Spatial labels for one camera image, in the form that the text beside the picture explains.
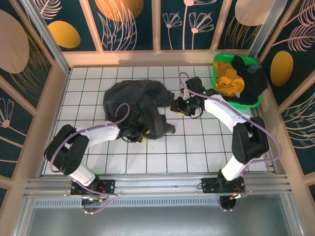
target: dark gray garment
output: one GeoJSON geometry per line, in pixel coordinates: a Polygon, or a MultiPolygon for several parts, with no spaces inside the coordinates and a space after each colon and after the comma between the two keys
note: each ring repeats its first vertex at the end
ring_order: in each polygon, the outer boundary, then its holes
{"type": "Polygon", "coordinates": [[[121,107],[117,117],[115,112],[119,105],[128,103],[131,114],[124,124],[128,124],[134,112],[139,112],[142,122],[150,131],[146,138],[159,139],[165,133],[175,132],[175,126],[166,123],[165,115],[161,116],[158,112],[158,107],[169,107],[173,100],[174,94],[167,91],[159,81],[122,81],[112,86],[104,95],[105,119],[112,122],[122,119],[127,113],[127,107],[121,107]]]}

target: flower illustration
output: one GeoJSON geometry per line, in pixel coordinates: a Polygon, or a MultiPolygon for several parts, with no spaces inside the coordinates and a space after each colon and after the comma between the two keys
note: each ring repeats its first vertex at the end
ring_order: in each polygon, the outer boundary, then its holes
{"type": "MultiPolygon", "coordinates": [[[[25,134],[23,134],[22,132],[14,129],[10,126],[10,121],[11,121],[12,114],[13,114],[13,108],[14,108],[14,102],[13,101],[8,99],[8,101],[6,103],[4,98],[0,98],[0,128],[9,128],[9,129],[17,132],[18,134],[21,134],[21,135],[26,137],[25,134]]],[[[2,137],[2,136],[0,136],[0,140],[3,140],[9,144],[15,145],[19,148],[23,147],[23,145],[18,144],[12,140],[6,139],[5,137],[2,137]]],[[[9,160],[2,160],[2,159],[0,159],[0,161],[16,163],[16,161],[9,161],[9,160]]]]}
{"type": "Polygon", "coordinates": [[[215,3],[217,0],[184,0],[186,6],[207,5],[215,3]]]}
{"type": "Polygon", "coordinates": [[[14,103],[10,99],[8,99],[7,104],[5,104],[5,100],[0,98],[0,127],[8,128],[10,126],[13,108],[14,103]]]}
{"type": "Polygon", "coordinates": [[[163,20],[164,20],[166,27],[167,27],[168,40],[169,40],[169,45],[171,47],[171,50],[173,50],[173,47],[172,47],[169,29],[173,28],[173,27],[181,26],[183,23],[182,23],[182,21],[180,21],[180,19],[181,18],[179,17],[178,12],[177,13],[170,13],[169,15],[168,15],[168,13],[163,14],[163,20]]]}
{"type": "Polygon", "coordinates": [[[214,25],[211,24],[211,22],[211,13],[200,13],[197,18],[196,12],[189,14],[189,24],[192,32],[191,49],[193,49],[193,40],[195,33],[202,33],[213,30],[214,25]]]}

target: purple cable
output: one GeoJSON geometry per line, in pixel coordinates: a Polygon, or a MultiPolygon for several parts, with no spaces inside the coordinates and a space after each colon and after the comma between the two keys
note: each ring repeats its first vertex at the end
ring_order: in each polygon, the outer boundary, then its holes
{"type": "MultiPolygon", "coordinates": [[[[66,142],[67,142],[68,140],[70,140],[72,137],[76,136],[77,134],[81,134],[81,133],[83,133],[83,132],[88,132],[88,131],[90,131],[90,130],[102,128],[102,127],[104,127],[104,126],[109,127],[109,126],[113,126],[113,125],[116,125],[116,124],[119,124],[119,123],[123,122],[123,121],[128,117],[128,115],[129,115],[129,113],[130,113],[130,106],[129,106],[129,104],[127,104],[127,103],[122,103],[122,104],[119,105],[119,107],[117,108],[116,113],[115,113],[115,116],[117,116],[118,110],[119,110],[122,106],[127,106],[128,111],[127,111],[126,115],[124,116],[124,118],[122,118],[121,120],[119,120],[119,121],[117,121],[117,122],[115,122],[115,123],[111,123],[111,124],[100,124],[100,125],[97,125],[97,126],[92,126],[92,127],[90,127],[90,128],[87,128],[87,129],[79,130],[79,131],[77,131],[77,132],[71,134],[69,137],[67,137],[67,138],[59,145],[59,147],[56,149],[54,155],[52,156],[52,158],[51,158],[51,160],[50,160],[50,165],[49,165],[50,171],[53,172],[53,173],[58,173],[58,172],[60,172],[60,171],[54,171],[54,170],[53,170],[53,163],[54,163],[54,161],[55,161],[55,158],[56,158],[58,152],[59,152],[59,151],[61,150],[61,148],[66,144],[66,142]]],[[[115,200],[117,199],[117,197],[118,197],[118,195],[115,194],[115,193],[102,193],[102,192],[98,192],[98,191],[91,190],[91,189],[87,188],[86,186],[84,186],[83,184],[81,184],[80,182],[77,182],[74,178],[71,178],[71,177],[70,177],[70,179],[72,179],[74,182],[76,182],[77,184],[79,184],[83,189],[85,189],[85,190],[88,191],[88,192],[91,192],[91,193],[94,193],[94,194],[97,194],[97,195],[114,196],[114,198],[113,198],[112,200],[110,200],[105,206],[103,206],[103,207],[101,207],[100,209],[97,209],[97,210],[95,210],[95,211],[93,211],[93,212],[87,212],[87,211],[85,211],[86,214],[91,214],[91,215],[93,215],[93,214],[95,214],[95,213],[98,213],[98,212],[104,210],[106,207],[108,207],[110,204],[112,204],[112,202],[115,201],[115,200]]]]}
{"type": "Polygon", "coordinates": [[[271,159],[263,159],[263,160],[254,160],[253,162],[251,163],[248,163],[247,165],[245,165],[243,167],[243,169],[240,171],[239,175],[242,175],[244,173],[244,171],[246,171],[246,168],[250,165],[250,164],[253,164],[253,163],[257,163],[257,162],[266,162],[266,161],[276,161],[278,160],[281,156],[282,156],[282,147],[279,143],[279,141],[268,131],[266,130],[265,128],[263,128],[262,126],[260,126],[259,124],[256,124],[255,122],[251,121],[250,119],[248,119],[247,117],[244,117],[242,116],[242,114],[236,110],[234,107],[230,106],[224,99],[223,100],[220,100],[220,99],[217,99],[217,98],[214,98],[214,97],[209,97],[209,96],[206,96],[206,95],[203,95],[203,94],[199,94],[199,93],[196,93],[192,90],[190,90],[189,88],[186,87],[186,85],[184,84],[184,82],[182,81],[182,77],[181,75],[186,75],[187,76],[187,79],[189,79],[189,75],[186,73],[186,72],[181,72],[179,74],[179,81],[181,83],[181,85],[183,86],[184,89],[186,89],[188,92],[190,92],[191,94],[194,94],[196,96],[199,96],[199,97],[203,97],[203,98],[207,98],[207,99],[210,99],[210,100],[213,100],[213,101],[216,101],[216,102],[219,102],[221,103],[222,105],[226,106],[228,109],[230,109],[231,111],[233,111],[237,116],[239,116],[240,118],[243,118],[244,120],[246,120],[247,122],[249,122],[250,124],[252,124],[253,126],[255,126],[256,128],[262,130],[264,133],[266,133],[273,141],[275,141],[275,143],[277,144],[278,148],[279,148],[279,154],[277,157],[275,158],[271,158],[271,159]]]}

